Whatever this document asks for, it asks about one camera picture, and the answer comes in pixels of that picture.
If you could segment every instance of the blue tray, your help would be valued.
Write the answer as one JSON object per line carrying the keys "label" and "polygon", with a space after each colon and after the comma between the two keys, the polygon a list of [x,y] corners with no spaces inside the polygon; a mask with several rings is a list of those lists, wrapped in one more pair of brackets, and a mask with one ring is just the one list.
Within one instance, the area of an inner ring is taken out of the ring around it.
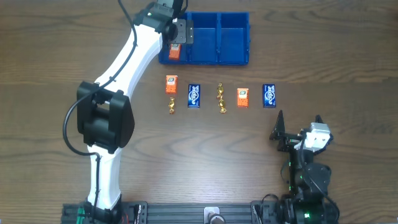
{"label": "blue tray", "polygon": [[165,44],[159,62],[172,65],[247,65],[250,55],[248,12],[186,12],[193,20],[193,44],[183,44],[180,60],[169,60]]}

